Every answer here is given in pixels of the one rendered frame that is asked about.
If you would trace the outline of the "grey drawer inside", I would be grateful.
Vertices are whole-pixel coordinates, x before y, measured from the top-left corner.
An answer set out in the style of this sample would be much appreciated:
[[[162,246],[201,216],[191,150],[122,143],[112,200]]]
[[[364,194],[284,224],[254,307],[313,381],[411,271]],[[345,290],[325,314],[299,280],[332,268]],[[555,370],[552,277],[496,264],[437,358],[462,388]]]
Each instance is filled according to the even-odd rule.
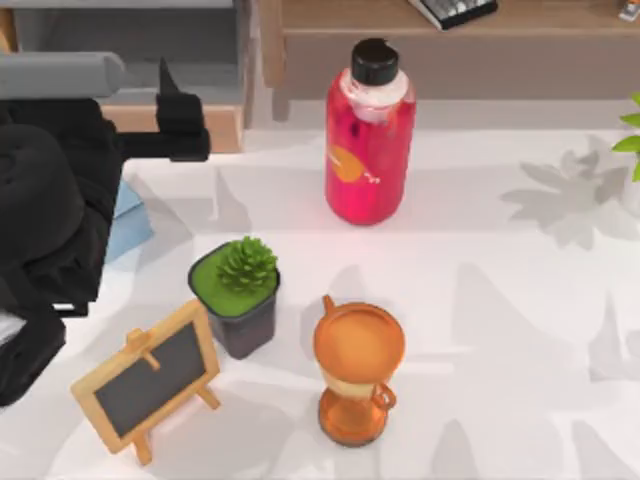
[[[244,80],[237,64],[169,62],[170,73],[184,92],[200,97],[204,104],[236,105],[244,102]],[[157,63],[135,62],[128,66],[119,92],[105,99],[116,105],[153,104],[159,90]]]

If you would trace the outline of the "pale wooden drawer front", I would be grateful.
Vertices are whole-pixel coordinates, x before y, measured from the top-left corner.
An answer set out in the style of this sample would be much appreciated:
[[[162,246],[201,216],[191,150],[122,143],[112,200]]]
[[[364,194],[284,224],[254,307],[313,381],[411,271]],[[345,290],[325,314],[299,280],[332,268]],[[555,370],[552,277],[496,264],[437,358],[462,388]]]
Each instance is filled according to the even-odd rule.
[[[102,105],[104,116],[122,132],[155,132],[156,108],[151,105]],[[245,115],[239,105],[203,106],[212,153],[239,153],[243,149]]]

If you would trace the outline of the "light blue flat object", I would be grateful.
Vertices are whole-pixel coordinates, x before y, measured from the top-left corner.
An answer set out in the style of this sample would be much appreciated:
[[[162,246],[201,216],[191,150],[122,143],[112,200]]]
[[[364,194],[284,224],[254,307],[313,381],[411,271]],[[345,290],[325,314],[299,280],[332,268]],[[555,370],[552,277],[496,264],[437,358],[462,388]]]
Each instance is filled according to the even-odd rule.
[[[124,180],[120,181],[105,262],[115,261],[148,241],[154,232],[145,204]]]

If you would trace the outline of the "pale grey rounded box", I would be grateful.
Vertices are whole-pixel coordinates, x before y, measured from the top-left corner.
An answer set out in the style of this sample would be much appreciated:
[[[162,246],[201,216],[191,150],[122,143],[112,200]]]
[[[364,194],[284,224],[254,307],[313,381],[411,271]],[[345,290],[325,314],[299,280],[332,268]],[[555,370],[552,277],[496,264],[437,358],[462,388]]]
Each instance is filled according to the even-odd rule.
[[[0,54],[0,100],[108,98],[125,74],[111,52]]]

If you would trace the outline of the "green plant in dark pot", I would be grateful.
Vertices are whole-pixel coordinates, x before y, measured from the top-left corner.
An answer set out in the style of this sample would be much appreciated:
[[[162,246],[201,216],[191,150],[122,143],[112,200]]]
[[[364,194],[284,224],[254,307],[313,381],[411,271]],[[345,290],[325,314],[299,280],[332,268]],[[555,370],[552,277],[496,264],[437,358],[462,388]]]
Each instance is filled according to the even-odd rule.
[[[276,255],[251,236],[219,245],[188,273],[189,287],[206,309],[215,339],[235,360],[273,339],[280,280]]]

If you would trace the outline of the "red bottle with black cap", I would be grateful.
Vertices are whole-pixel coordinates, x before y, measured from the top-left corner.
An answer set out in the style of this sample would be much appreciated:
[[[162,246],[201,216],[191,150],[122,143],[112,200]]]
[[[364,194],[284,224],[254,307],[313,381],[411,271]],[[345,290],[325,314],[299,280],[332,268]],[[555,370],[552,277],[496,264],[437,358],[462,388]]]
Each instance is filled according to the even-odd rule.
[[[408,171],[416,98],[400,55],[368,38],[333,80],[326,99],[325,198],[354,225],[375,225],[399,207]]]

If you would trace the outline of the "wooden framed blackboard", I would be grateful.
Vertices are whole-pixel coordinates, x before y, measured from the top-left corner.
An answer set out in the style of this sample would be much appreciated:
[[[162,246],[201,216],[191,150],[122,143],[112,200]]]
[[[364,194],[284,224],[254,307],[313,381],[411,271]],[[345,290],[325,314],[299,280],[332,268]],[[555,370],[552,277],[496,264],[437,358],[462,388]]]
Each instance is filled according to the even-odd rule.
[[[132,445],[147,465],[151,429],[194,396],[220,406],[209,387],[219,373],[207,313],[192,299],[151,329],[130,331],[124,347],[71,392],[110,452]]]

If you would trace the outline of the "orange trophy cup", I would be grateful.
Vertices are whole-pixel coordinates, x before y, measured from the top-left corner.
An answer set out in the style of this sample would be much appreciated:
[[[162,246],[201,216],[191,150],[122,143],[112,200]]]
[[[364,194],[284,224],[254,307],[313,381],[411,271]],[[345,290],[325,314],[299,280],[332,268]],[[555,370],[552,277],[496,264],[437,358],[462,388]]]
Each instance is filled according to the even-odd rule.
[[[326,387],[318,420],[334,442],[361,447],[384,431],[397,403],[388,382],[405,352],[399,322],[365,302],[338,305],[323,297],[324,315],[313,335],[313,350]]]

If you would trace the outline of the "wooden open shelf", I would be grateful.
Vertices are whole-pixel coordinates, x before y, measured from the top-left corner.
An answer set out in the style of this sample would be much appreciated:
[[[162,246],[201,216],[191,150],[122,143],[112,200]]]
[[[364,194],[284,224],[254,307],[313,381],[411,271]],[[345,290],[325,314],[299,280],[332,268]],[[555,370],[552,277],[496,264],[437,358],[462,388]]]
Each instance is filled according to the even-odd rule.
[[[498,0],[498,9],[448,31],[409,0],[253,0],[271,115],[321,102],[352,45],[383,37],[417,95],[464,102],[608,103],[640,91],[640,19],[623,0]]]

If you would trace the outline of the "black and white keyboard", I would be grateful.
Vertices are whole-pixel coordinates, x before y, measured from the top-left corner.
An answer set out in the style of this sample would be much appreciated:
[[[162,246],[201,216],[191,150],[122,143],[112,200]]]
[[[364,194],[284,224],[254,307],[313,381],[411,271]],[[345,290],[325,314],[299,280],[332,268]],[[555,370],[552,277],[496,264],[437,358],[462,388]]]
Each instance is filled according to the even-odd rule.
[[[448,31],[498,10],[497,0],[407,0],[438,30]]]

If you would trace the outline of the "green plant in white pot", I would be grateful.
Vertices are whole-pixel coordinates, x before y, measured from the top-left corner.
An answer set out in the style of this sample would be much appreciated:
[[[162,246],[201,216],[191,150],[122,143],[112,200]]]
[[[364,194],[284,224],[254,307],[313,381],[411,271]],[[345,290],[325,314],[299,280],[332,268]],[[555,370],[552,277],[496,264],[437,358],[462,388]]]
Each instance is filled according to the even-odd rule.
[[[621,191],[621,205],[634,217],[640,219],[640,91],[630,96],[637,107],[632,113],[620,116],[620,121],[634,129],[633,134],[619,140],[611,150],[634,156],[634,163],[629,168]]]

